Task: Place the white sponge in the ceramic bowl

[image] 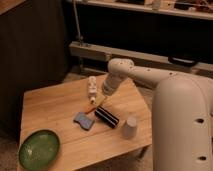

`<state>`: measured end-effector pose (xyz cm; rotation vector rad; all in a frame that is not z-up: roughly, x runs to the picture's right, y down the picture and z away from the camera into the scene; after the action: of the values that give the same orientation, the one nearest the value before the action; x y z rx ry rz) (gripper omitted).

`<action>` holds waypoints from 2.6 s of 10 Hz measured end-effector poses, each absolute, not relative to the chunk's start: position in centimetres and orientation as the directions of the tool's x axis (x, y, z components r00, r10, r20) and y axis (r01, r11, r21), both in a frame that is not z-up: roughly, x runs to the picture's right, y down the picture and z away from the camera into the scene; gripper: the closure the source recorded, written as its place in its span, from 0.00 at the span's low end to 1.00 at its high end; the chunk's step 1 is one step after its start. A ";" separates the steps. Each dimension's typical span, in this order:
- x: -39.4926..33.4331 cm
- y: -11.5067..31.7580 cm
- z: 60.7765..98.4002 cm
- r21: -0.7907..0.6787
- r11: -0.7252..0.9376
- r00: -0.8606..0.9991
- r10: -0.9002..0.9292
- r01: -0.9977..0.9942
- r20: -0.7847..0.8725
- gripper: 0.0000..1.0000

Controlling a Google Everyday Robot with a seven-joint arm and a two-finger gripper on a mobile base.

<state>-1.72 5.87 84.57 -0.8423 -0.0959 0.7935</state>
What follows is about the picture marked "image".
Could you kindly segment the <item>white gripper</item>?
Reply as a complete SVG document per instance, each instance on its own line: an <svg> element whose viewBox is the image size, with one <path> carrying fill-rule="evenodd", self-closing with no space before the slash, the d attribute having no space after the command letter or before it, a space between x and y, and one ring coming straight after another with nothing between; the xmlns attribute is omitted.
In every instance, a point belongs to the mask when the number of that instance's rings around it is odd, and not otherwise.
<svg viewBox="0 0 213 171"><path fill-rule="evenodd" d="M102 84L102 92L104 95L111 96L119 88L120 84L125 80L124 77L108 74Z"/></svg>

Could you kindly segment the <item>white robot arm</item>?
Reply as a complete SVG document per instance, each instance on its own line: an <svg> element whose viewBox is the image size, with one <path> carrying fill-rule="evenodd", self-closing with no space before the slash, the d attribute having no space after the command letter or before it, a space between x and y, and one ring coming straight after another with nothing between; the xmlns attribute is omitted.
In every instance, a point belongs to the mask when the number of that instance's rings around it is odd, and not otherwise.
<svg viewBox="0 0 213 171"><path fill-rule="evenodd" d="M213 79L114 58L103 93L112 95L127 78L154 89L153 171L213 171Z"/></svg>

